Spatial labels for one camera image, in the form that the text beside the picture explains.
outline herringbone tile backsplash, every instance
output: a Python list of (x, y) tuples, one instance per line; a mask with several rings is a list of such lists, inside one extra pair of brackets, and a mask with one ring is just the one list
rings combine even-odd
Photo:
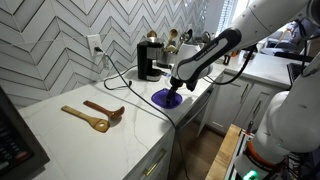
[(136, 65), (136, 45), (151, 29), (203, 31), (207, 0), (0, 0), (0, 85), (17, 108), (115, 73), (90, 55), (99, 34), (119, 69)]

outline kitchen counter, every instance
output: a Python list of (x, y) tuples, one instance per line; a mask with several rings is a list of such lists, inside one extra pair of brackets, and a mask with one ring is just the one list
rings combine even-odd
[[(236, 73), (242, 66), (243, 52), (230, 60), (228, 66), (215, 63), (210, 76), (215, 79), (226, 68)], [(286, 64), (293, 62), (274, 56), (257, 54), (250, 61), (245, 76), (253, 76), (284, 87), (290, 86)], [(170, 88), (170, 78), (162, 76), (157, 83), (137, 78), (136, 68), (124, 75), (132, 88), (152, 103), (151, 96), (163, 88)], [(120, 78), (107, 81), (108, 86), (123, 85)], [(183, 102), (175, 109), (162, 109), (175, 124), (186, 115), (210, 84), (199, 80), (195, 91), (180, 88)], [(95, 102), (106, 109), (125, 107), (121, 121), (112, 122), (106, 133), (92, 129), (89, 124), (61, 111), (68, 105), (87, 115), (106, 118), (82, 103)], [(34, 179), (122, 179), (146, 155), (172, 126), (164, 115), (144, 103), (129, 89), (106, 90), (103, 82), (85, 85), (73, 91), (20, 109), (51, 161)]]

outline kitchen cabinet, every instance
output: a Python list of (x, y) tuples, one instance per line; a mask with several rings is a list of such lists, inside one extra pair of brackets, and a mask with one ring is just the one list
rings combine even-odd
[[(224, 72), (220, 82), (234, 77)], [(260, 82), (254, 77), (240, 76), (234, 82), (216, 86), (206, 107), (203, 122), (225, 134), (231, 124), (246, 129), (253, 121), (257, 129), (273, 96), (283, 88)]]
[(145, 157), (124, 178), (141, 180), (165, 180), (169, 172), (169, 164), (174, 140), (174, 128), (156, 143)]

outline espresso machine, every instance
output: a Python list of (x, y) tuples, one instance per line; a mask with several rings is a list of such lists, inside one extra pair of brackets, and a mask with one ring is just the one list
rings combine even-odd
[(159, 81), (162, 71), (153, 68), (153, 60), (160, 59), (164, 44), (158, 38), (148, 38), (137, 45), (138, 78), (147, 81)]

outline drawer handle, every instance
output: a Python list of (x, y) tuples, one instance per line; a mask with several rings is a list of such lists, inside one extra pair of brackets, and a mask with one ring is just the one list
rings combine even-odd
[(145, 176), (149, 176), (149, 175), (153, 172), (153, 170), (156, 169), (156, 167), (158, 166), (158, 164), (160, 163), (160, 161), (163, 159), (164, 155), (167, 154), (167, 151), (166, 151), (165, 149), (161, 149), (160, 154), (161, 154), (161, 155), (160, 155), (159, 158), (156, 160), (156, 162), (155, 162), (149, 169), (145, 169), (145, 170), (143, 171), (143, 174), (144, 174)]
[(243, 91), (243, 93), (242, 93), (242, 95), (241, 95), (241, 100), (242, 100), (242, 98), (243, 98), (243, 96), (246, 94), (246, 92), (247, 92), (247, 90), (248, 90), (248, 84), (246, 85), (246, 88), (244, 89), (244, 91)]
[(259, 101), (256, 109), (254, 109), (254, 111), (253, 111), (253, 116), (256, 116), (256, 113), (257, 113), (257, 112), (259, 111), (259, 109), (260, 109), (260, 105), (261, 105), (261, 100)]

